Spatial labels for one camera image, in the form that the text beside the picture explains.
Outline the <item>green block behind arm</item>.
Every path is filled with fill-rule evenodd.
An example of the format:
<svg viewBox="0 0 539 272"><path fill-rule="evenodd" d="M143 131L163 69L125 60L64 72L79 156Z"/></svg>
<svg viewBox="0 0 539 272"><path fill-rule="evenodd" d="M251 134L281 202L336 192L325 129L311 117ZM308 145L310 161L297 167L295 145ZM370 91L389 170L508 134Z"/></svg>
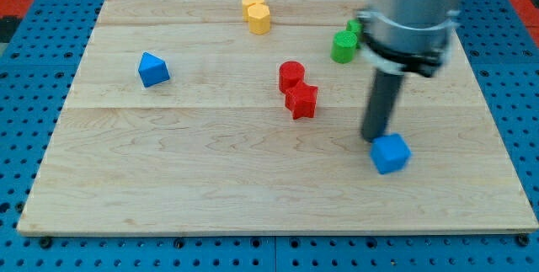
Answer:
<svg viewBox="0 0 539 272"><path fill-rule="evenodd" d="M363 25L358 19L349 19L346 24L346 30L355 34L357 38L356 48L361 48Z"/></svg>

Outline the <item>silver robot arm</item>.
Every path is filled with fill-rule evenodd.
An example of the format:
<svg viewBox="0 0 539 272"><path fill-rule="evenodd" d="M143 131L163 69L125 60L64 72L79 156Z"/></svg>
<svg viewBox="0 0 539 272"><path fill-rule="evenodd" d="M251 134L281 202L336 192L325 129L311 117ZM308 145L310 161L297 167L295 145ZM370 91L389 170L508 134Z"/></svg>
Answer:
<svg viewBox="0 0 539 272"><path fill-rule="evenodd" d="M451 55L461 0L368 0L357 11L364 56L376 69L432 77Z"/></svg>

